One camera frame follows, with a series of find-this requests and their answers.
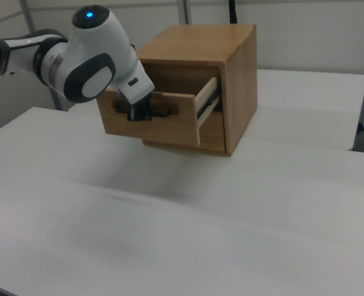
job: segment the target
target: white table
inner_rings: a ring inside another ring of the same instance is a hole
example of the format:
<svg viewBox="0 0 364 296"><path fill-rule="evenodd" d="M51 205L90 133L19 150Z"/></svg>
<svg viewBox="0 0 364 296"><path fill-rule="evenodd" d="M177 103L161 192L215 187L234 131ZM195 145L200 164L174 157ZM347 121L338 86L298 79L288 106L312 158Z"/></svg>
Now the white table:
<svg viewBox="0 0 364 296"><path fill-rule="evenodd" d="M17 295L364 295L364 154L230 158L31 109L0 130L0 287Z"/></svg>
<svg viewBox="0 0 364 296"><path fill-rule="evenodd" d="M244 137L351 150L364 75L258 70L258 108ZM100 116L96 101L72 113Z"/></svg>

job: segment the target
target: wooden cabinet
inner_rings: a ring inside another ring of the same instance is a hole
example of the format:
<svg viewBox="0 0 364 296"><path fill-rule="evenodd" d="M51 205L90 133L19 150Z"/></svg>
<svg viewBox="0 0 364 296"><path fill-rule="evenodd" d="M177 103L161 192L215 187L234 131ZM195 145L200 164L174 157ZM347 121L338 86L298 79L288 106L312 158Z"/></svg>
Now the wooden cabinet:
<svg viewBox="0 0 364 296"><path fill-rule="evenodd" d="M98 105L108 134L145 145L230 156L257 108L255 25L175 25L137 51L155 85L151 121L127 121L106 91Z"/></svg>

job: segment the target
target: drawer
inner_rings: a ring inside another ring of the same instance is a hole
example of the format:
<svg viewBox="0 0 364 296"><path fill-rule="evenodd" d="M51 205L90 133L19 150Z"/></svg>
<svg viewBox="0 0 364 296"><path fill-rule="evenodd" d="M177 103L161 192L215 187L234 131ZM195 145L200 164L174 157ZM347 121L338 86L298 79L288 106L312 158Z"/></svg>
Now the drawer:
<svg viewBox="0 0 364 296"><path fill-rule="evenodd" d="M150 99L152 110L158 113L170 110L171 113L166 117L152 117L150 121L127 121L126 114L117 112L127 109L127 103L116 91L108 89L97 98L106 133L169 146L201 148L202 144L202 148L209 150L211 142L215 141L217 150L225 150L222 111L216 110L216 115L211 116L215 107L221 105L221 87L217 77L194 79L193 89L188 81L175 83L177 88L170 87L170 84L161 87L161 83L153 82L159 87Z"/></svg>

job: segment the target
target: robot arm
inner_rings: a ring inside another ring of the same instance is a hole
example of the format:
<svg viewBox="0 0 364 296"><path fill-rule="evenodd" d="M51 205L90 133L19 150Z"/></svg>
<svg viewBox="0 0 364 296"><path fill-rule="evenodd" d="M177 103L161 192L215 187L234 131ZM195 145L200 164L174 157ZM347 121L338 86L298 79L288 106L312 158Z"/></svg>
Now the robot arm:
<svg viewBox="0 0 364 296"><path fill-rule="evenodd" d="M115 15L86 6L72 18L67 40L54 30L0 39L0 75L33 72L69 101L95 99L108 86L130 103L129 120L149 120L154 85Z"/></svg>

